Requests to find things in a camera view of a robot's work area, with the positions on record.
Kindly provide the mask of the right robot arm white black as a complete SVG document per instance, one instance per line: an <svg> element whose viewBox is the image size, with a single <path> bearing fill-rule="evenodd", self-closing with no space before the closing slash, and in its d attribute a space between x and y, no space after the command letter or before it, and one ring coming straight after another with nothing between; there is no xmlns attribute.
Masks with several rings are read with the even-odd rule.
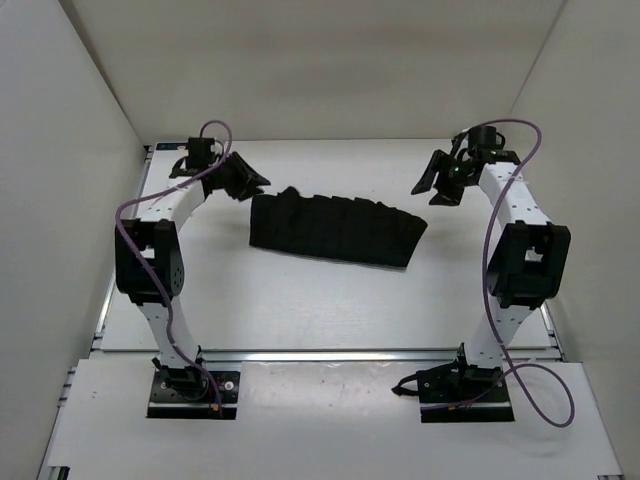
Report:
<svg viewBox="0 0 640 480"><path fill-rule="evenodd" d="M557 295L571 241L569 229L543 213L512 151L477 150L461 160L442 150L433 153L412 192L436 192L431 204L457 206L466 188L477 186L492 206L482 253L485 314L470 341L459 347L449 391L471 400L501 373L503 350L524 321Z"/></svg>

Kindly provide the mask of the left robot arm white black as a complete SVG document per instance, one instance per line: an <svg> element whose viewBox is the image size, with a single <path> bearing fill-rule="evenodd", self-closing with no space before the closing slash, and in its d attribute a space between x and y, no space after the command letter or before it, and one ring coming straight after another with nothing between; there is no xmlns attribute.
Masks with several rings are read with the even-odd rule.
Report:
<svg viewBox="0 0 640 480"><path fill-rule="evenodd" d="M201 348L189 332L180 302L185 267L179 232L216 190L239 202L263 192L271 182L236 152L211 154L198 165L182 157L169 171L165 188L138 202L138 215L116 213L116 286L146 318L159 354L153 363L161 380L188 398L203 395L212 380Z"/></svg>

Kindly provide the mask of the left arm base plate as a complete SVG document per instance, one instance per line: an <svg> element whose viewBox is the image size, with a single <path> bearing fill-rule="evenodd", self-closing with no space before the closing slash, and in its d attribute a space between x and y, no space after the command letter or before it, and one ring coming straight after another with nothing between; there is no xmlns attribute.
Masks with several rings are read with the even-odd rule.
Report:
<svg viewBox="0 0 640 480"><path fill-rule="evenodd" d="M146 417L149 419L235 420L241 372L210 370L220 395L208 378L193 367L169 369L156 366Z"/></svg>

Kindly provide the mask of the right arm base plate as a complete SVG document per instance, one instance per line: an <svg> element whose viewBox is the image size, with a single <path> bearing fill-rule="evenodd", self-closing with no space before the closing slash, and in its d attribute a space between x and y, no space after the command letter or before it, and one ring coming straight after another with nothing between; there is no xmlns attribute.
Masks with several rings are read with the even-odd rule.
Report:
<svg viewBox="0 0 640 480"><path fill-rule="evenodd" d="M504 382L463 379L452 364L418 370L402 378L391 391L416 397L423 424L508 423L515 420Z"/></svg>

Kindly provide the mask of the black pleated skirt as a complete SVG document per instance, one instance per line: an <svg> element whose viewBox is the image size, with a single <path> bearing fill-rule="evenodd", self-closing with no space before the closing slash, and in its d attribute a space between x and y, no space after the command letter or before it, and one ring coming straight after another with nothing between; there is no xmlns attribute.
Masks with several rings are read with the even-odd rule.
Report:
<svg viewBox="0 0 640 480"><path fill-rule="evenodd" d="M363 198L303 197L288 187L253 198L249 244L341 262L404 269L428 224Z"/></svg>

